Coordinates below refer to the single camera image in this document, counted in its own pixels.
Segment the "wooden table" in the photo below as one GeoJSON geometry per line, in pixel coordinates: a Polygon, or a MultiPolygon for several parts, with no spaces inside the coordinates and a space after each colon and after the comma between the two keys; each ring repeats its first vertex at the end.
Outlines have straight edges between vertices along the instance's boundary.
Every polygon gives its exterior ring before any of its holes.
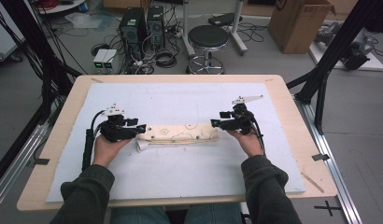
{"type": "MultiPolygon", "coordinates": [[[[336,186],[323,161],[311,156],[318,149],[297,109],[284,80],[276,75],[226,76],[82,76],[78,77],[64,108],[55,123],[40,158],[50,159],[48,165],[37,165],[32,172],[17,207],[22,211],[58,209],[62,203],[46,203],[55,169],[72,130],[78,112],[93,83],[264,83],[269,91],[278,119],[288,140],[293,157],[302,173],[306,191],[290,198],[333,197],[336,186]]],[[[154,204],[228,203],[243,202],[244,197],[204,197],[109,202],[109,206],[138,206],[154,204]]]]}

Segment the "white sheet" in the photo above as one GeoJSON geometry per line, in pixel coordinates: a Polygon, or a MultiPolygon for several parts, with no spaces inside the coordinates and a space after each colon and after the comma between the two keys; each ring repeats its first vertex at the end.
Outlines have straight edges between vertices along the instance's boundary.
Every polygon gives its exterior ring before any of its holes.
{"type": "MultiPolygon", "coordinates": [[[[300,172],[285,138],[277,113],[264,84],[93,84],[61,155],[47,202],[61,202],[60,186],[73,181],[81,171],[85,131],[93,116],[116,103],[126,118],[139,124],[178,125],[208,123],[219,119],[220,111],[232,111],[238,96],[263,95],[246,103],[254,113],[266,147],[267,157],[285,170],[290,180],[287,192],[304,192],[300,172]]],[[[95,127],[106,120],[99,117],[95,127]]],[[[247,158],[237,141],[219,130],[217,142],[190,145],[152,145],[138,153],[133,140],[110,164],[116,176],[110,199],[160,199],[243,195],[245,187],[240,165],[247,158]]]]}

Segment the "hand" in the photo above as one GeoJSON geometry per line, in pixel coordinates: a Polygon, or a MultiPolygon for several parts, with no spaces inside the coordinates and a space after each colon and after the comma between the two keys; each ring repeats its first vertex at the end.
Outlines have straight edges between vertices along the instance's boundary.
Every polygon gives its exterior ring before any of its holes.
{"type": "Polygon", "coordinates": [[[131,142],[132,139],[126,139],[119,142],[111,143],[99,135],[95,139],[94,158],[92,164],[102,165],[106,168],[116,158],[120,149],[131,142]]]}
{"type": "Polygon", "coordinates": [[[263,155],[262,146],[256,133],[249,133],[246,135],[236,131],[227,131],[227,133],[238,140],[240,146],[249,157],[263,155]]]}

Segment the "floor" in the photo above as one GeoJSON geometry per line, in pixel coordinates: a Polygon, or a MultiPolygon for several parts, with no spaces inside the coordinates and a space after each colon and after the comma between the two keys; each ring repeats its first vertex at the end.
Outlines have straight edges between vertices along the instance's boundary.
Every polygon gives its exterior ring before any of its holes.
{"type": "MultiPolygon", "coordinates": [[[[190,26],[207,23],[209,17],[192,18],[190,26]]],[[[94,74],[91,48],[116,34],[114,30],[118,21],[104,17],[104,27],[77,30],[65,23],[64,18],[51,19],[62,31],[59,37],[78,63],[87,73],[94,74]]],[[[264,26],[269,19],[245,17],[244,22],[264,26]]],[[[240,56],[233,41],[224,50],[214,53],[225,64],[226,74],[278,74],[289,82],[314,68],[315,64],[308,53],[282,54],[266,29],[257,31],[257,34],[260,36],[254,35],[253,38],[262,42],[245,42],[248,52],[244,56],[240,56]]],[[[383,50],[383,34],[369,35],[378,40],[376,48],[383,50]]],[[[244,40],[248,39],[246,35],[240,36],[244,40]]],[[[157,68],[154,74],[185,74],[187,52],[182,41],[178,40],[177,43],[180,47],[177,65],[170,69],[157,68]]],[[[383,63],[383,56],[376,57],[383,63]]],[[[65,58],[70,66],[80,70],[67,53],[65,58]]],[[[26,60],[0,65],[0,160],[41,104],[40,88],[41,82],[26,60]]],[[[293,88],[291,93],[300,89],[293,88]]],[[[362,222],[383,223],[383,72],[334,69],[328,80],[323,131],[362,222]]],[[[55,214],[55,211],[24,213],[17,210],[17,200],[31,172],[32,168],[25,167],[2,201],[1,224],[48,223],[55,214]]],[[[336,199],[328,201],[338,206],[336,199]]],[[[323,200],[299,200],[293,203],[304,223],[345,221],[341,211],[333,211],[330,216],[325,210],[311,210],[310,204],[324,205],[323,200]]]]}

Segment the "computer case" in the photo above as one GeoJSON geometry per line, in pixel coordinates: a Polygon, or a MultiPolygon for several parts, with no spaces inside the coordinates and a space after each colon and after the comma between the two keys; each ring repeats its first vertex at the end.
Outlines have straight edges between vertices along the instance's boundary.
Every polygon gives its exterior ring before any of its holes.
{"type": "Polygon", "coordinates": [[[148,11],[148,31],[150,46],[153,49],[165,48],[164,9],[162,6],[150,6],[148,11]]]}
{"type": "Polygon", "coordinates": [[[119,25],[121,40],[124,48],[133,53],[133,57],[142,60],[148,48],[148,30],[145,21],[145,13],[142,7],[128,7],[119,25]]]}

